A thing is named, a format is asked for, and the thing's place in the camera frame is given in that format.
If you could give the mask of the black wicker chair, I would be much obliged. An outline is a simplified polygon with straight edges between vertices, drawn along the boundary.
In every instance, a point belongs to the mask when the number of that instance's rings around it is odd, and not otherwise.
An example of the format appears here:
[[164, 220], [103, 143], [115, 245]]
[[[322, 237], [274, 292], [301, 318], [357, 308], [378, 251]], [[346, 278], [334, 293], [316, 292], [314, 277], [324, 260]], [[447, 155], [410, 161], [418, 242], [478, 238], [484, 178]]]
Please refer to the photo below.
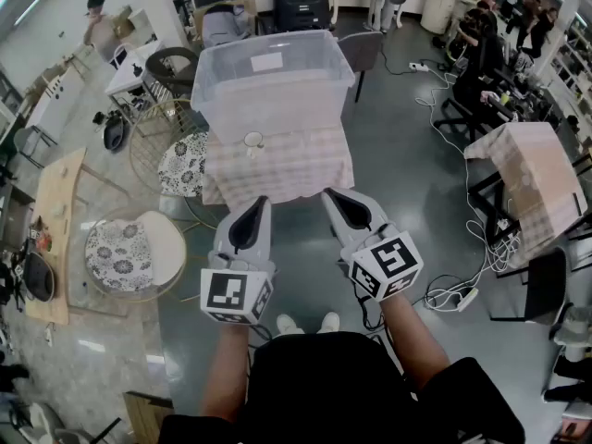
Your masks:
[[[180, 57], [187, 65], [178, 72], [165, 64], [166, 59]], [[148, 57], [146, 70], [151, 76], [168, 89], [176, 98], [191, 94], [199, 56], [185, 47], [163, 48]]]

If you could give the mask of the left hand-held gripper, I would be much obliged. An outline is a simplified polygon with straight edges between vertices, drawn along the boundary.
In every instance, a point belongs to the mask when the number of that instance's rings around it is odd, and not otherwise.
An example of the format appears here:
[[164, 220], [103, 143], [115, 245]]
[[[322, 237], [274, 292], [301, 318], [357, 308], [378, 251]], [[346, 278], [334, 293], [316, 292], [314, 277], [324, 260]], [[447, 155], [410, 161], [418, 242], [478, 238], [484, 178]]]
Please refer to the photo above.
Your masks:
[[256, 325], [274, 292], [270, 260], [272, 205], [243, 203], [217, 226], [208, 267], [201, 270], [201, 310], [219, 323]]

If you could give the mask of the light blue jacket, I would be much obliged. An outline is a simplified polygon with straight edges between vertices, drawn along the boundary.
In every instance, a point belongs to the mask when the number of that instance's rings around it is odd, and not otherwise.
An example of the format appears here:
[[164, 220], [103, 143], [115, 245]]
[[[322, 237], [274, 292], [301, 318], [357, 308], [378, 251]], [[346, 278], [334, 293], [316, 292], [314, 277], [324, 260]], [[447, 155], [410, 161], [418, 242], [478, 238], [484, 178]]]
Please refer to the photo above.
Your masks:
[[252, 34], [251, 14], [244, 6], [216, 5], [203, 15], [202, 39], [205, 48], [233, 43]]

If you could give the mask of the table with pink checkered cloth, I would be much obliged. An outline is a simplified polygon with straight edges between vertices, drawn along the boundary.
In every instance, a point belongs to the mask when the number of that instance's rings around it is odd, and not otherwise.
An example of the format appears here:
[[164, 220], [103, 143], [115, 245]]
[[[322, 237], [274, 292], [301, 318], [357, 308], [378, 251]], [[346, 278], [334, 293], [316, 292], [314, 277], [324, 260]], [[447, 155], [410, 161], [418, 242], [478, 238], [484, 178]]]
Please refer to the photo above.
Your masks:
[[209, 128], [203, 203], [234, 209], [264, 195], [278, 204], [354, 183], [341, 120], [334, 128], [264, 136], [264, 145], [251, 159], [243, 141], [222, 143]]
[[509, 266], [538, 256], [587, 211], [573, 164], [547, 122], [508, 122], [471, 143], [463, 157], [489, 159], [512, 199], [520, 244]]

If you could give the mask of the grey padded chair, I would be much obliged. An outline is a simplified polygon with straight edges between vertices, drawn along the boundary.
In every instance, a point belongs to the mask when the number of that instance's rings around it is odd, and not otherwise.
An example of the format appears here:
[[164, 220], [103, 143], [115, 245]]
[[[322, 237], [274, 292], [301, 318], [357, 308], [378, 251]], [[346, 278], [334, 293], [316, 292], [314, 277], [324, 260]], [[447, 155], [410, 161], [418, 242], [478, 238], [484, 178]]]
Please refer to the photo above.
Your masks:
[[197, 34], [200, 37], [202, 43], [203, 43], [202, 25], [203, 25], [203, 17], [204, 17], [205, 12], [212, 6], [224, 5], [224, 4], [235, 5], [235, 6], [239, 6], [239, 5], [244, 6], [245, 10], [251, 14], [250, 22], [252, 25], [252, 34], [249, 37], [254, 36], [256, 34], [255, 27], [256, 27], [257, 11], [256, 11], [256, 5], [255, 5], [254, 0], [227, 0], [227, 1], [217, 2], [217, 3], [209, 5], [209, 6], [199, 7], [199, 8], [196, 8], [193, 10], [193, 20], [195, 23], [195, 29], [196, 29]]

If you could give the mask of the cream round cushion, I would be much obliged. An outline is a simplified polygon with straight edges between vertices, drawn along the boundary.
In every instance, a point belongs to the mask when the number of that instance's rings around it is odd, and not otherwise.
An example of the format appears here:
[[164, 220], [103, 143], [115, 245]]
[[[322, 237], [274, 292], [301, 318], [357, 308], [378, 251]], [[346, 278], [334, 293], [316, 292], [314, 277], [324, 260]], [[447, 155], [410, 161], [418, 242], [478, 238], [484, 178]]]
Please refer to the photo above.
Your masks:
[[156, 211], [147, 211], [137, 218], [144, 227], [150, 248], [153, 284], [170, 284], [185, 266], [186, 242], [175, 223]]

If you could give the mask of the clear plastic storage bin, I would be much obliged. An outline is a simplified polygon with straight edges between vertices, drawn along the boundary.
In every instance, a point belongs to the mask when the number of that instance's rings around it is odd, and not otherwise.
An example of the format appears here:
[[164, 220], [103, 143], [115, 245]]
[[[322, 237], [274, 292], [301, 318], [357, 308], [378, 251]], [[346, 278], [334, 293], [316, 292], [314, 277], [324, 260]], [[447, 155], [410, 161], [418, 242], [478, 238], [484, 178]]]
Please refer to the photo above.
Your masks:
[[256, 36], [201, 52], [191, 108], [222, 143], [334, 128], [354, 83], [329, 31]]

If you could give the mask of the black round pan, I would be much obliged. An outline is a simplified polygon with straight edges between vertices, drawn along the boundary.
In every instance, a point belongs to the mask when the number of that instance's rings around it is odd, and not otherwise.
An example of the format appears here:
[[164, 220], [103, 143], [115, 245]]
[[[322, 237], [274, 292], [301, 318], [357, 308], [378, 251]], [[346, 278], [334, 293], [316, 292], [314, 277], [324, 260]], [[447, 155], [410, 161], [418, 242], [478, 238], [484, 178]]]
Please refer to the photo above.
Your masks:
[[37, 252], [29, 252], [25, 257], [23, 281], [33, 299], [40, 302], [54, 299], [54, 271]]

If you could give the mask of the person's black shirt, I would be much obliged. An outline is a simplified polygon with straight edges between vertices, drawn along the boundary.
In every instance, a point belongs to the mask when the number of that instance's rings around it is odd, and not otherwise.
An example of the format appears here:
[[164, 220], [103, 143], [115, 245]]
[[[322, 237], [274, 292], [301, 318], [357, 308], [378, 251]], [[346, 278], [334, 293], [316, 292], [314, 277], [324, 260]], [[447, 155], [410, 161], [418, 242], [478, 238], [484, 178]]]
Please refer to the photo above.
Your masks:
[[291, 335], [254, 354], [236, 422], [165, 418], [158, 444], [525, 444], [488, 375], [463, 358], [413, 393], [385, 348], [354, 332]]

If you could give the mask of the wooden board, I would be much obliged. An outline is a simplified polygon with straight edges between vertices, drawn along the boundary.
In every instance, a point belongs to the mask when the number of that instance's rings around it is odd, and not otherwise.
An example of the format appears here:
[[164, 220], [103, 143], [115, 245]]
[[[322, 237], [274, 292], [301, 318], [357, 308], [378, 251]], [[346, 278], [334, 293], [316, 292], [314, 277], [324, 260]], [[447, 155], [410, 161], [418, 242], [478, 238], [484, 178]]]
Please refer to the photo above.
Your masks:
[[171, 399], [136, 391], [123, 393], [129, 421], [138, 444], [157, 444], [164, 419], [174, 413]]

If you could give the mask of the small white table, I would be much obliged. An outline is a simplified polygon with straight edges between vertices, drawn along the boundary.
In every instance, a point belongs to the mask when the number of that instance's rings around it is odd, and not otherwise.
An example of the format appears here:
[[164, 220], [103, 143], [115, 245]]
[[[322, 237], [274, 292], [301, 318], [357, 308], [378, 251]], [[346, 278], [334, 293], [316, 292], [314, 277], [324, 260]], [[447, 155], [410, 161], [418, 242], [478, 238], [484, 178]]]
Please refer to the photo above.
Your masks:
[[144, 90], [154, 104], [158, 103], [153, 90], [156, 80], [147, 69], [147, 60], [164, 48], [163, 42], [155, 40], [138, 48], [130, 43], [122, 43], [115, 50], [116, 73], [108, 83], [105, 95], [123, 114], [125, 114], [124, 105], [119, 102], [118, 97], [139, 88]]

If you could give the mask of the white shelving unit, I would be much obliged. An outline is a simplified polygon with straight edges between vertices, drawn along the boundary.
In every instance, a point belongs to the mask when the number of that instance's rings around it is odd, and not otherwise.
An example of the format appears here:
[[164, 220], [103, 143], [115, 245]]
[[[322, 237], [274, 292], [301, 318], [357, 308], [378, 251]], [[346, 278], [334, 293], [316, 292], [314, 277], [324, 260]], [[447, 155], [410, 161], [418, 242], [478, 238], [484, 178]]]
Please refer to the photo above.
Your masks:
[[552, 66], [584, 121], [592, 124], [592, 23], [578, 13], [565, 31]]

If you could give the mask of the floral seat cushion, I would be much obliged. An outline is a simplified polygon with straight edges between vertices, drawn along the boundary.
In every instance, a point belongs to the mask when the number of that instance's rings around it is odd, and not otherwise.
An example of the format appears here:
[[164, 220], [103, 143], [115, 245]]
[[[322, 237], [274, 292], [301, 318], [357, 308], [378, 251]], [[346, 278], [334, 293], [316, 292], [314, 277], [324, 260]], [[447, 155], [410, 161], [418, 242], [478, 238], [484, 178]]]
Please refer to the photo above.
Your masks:
[[194, 132], [165, 151], [157, 170], [163, 194], [185, 198], [202, 194], [206, 143], [204, 132]]
[[153, 283], [151, 248], [139, 220], [116, 219], [95, 227], [86, 242], [85, 261], [109, 290], [135, 292]]

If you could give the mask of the person's right forearm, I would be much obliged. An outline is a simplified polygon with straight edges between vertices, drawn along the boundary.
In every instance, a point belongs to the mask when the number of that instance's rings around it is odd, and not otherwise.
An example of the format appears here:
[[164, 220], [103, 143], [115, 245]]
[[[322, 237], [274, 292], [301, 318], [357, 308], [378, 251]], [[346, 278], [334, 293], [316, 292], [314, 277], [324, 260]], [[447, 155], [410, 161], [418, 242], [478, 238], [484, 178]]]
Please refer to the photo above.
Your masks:
[[380, 303], [395, 355], [404, 373], [421, 390], [450, 359], [403, 293]]

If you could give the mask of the person's left forearm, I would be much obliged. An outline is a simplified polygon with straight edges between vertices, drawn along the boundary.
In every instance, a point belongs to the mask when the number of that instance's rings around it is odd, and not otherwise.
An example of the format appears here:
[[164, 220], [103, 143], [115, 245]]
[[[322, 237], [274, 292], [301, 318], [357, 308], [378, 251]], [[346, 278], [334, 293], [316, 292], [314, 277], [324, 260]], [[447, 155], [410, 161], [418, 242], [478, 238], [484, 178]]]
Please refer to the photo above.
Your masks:
[[202, 415], [237, 421], [247, 393], [249, 332], [240, 325], [220, 328], [202, 398]]

